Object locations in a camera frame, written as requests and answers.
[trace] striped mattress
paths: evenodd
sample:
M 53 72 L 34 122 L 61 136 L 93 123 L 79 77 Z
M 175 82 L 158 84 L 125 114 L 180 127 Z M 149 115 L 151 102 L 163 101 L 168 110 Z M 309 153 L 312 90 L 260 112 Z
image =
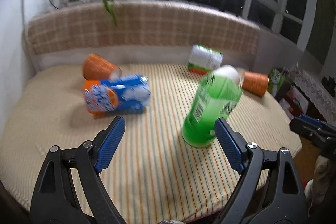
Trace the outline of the striped mattress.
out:
M 126 132 L 100 177 L 119 212 L 131 224 L 174 219 L 189 222 L 221 210 L 239 175 L 227 162 L 217 140 L 196 149 L 181 136 L 181 126 L 198 86 L 199 75 L 186 66 L 131 64 L 124 74 L 149 78 L 152 99 L 142 114 L 125 114 Z M 81 67 L 64 65 L 38 73 L 30 80 L 9 118 L 0 142 L 0 179 L 11 195 L 29 210 L 35 182 L 49 148 L 78 147 L 110 124 L 115 114 L 94 118 L 85 108 Z M 301 149 L 289 119 L 269 93 L 248 92 L 228 122 L 246 141 L 261 148 Z M 259 187 L 266 182 L 262 172 Z M 81 207 L 91 214 L 73 171 Z

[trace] blue gripper pad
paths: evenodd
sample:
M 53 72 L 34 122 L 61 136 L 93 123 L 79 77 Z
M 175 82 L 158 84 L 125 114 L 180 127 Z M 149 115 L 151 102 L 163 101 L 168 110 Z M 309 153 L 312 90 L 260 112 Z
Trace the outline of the blue gripper pad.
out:
M 314 118 L 312 118 L 312 117 L 310 117 L 308 115 L 301 114 L 299 116 L 299 118 L 302 119 L 302 120 L 304 120 L 304 121 L 306 121 L 306 122 L 309 122 L 309 123 L 313 124 L 316 127 L 322 127 L 321 121 L 319 121 L 317 119 L 314 119 Z
M 239 174 L 243 173 L 245 170 L 245 166 L 243 165 L 243 153 L 220 119 L 215 121 L 215 135 L 231 168 L 238 171 Z
M 97 162 L 94 165 L 95 170 L 100 173 L 103 169 L 109 167 L 110 161 L 121 141 L 125 132 L 125 119 L 120 118 L 111 129 L 97 153 Z

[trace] orange paper cup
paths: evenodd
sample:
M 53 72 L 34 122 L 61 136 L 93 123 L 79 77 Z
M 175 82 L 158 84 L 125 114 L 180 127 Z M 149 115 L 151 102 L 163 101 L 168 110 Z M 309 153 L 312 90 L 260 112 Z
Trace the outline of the orange paper cup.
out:
M 242 88 L 256 95 L 263 96 L 268 88 L 268 75 L 245 71 Z
M 90 53 L 83 63 L 83 77 L 87 80 L 112 80 L 121 75 L 119 67 L 95 53 Z

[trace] metal screw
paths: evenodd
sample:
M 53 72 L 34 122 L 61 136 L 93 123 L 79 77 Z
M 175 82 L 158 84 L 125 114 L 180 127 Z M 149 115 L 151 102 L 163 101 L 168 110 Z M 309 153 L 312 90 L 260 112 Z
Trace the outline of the metal screw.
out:
M 248 143 L 247 146 L 251 149 L 256 149 L 258 147 L 258 145 L 254 142 Z
M 289 150 L 288 150 L 288 148 L 282 147 L 282 148 L 281 148 L 281 152 L 282 152 L 283 154 L 288 154 L 288 153 L 289 153 Z
M 57 145 L 54 145 L 50 148 L 50 152 L 53 153 L 53 152 L 56 152 L 58 150 L 58 147 Z
M 85 148 L 89 148 L 89 147 L 91 147 L 91 145 L 92 145 L 92 142 L 91 142 L 91 141 L 86 141 L 85 143 L 83 143 L 83 146 L 84 146 Z

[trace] beige backrest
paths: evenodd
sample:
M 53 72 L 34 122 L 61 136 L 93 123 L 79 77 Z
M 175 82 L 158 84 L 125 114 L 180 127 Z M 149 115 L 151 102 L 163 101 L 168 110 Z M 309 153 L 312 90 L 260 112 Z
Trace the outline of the beige backrest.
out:
M 119 0 L 115 27 L 102 3 L 36 16 L 27 28 L 34 55 L 120 45 L 191 46 L 255 55 L 259 27 L 216 10 L 171 1 Z

